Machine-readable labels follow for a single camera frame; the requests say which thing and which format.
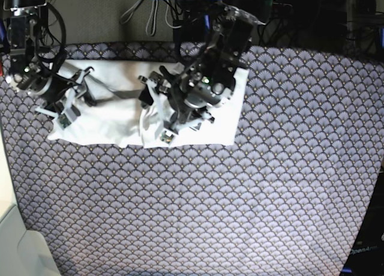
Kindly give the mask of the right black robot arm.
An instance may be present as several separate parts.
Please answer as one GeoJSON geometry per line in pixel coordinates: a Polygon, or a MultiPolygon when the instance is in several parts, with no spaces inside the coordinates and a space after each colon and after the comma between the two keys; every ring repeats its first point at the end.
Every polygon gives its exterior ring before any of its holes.
{"type": "Polygon", "coordinates": [[[72,77],[59,75],[67,53],[67,32],[59,11],[48,0],[4,0],[7,19],[6,53],[10,56],[7,82],[17,91],[25,91],[42,99],[36,112],[53,119],[73,122],[79,115],[74,102],[83,99],[89,106],[96,102],[85,78],[92,67],[78,70],[72,77]],[[59,23],[61,39],[57,53],[47,58],[49,47],[42,43],[44,32],[49,32],[48,14],[52,13],[59,23]]]}

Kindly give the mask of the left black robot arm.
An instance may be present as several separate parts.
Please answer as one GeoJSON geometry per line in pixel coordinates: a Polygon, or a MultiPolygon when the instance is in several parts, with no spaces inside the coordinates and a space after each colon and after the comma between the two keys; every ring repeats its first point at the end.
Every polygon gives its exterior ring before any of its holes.
{"type": "Polygon", "coordinates": [[[233,98],[235,73],[244,68],[241,55],[259,24],[256,16],[226,4],[215,4],[209,15],[206,42],[194,60],[178,63],[173,71],[162,65],[148,77],[139,76],[146,86],[139,96],[142,107],[156,113],[148,128],[167,144],[184,129],[196,131],[203,122],[215,122],[212,110],[233,98]]]}

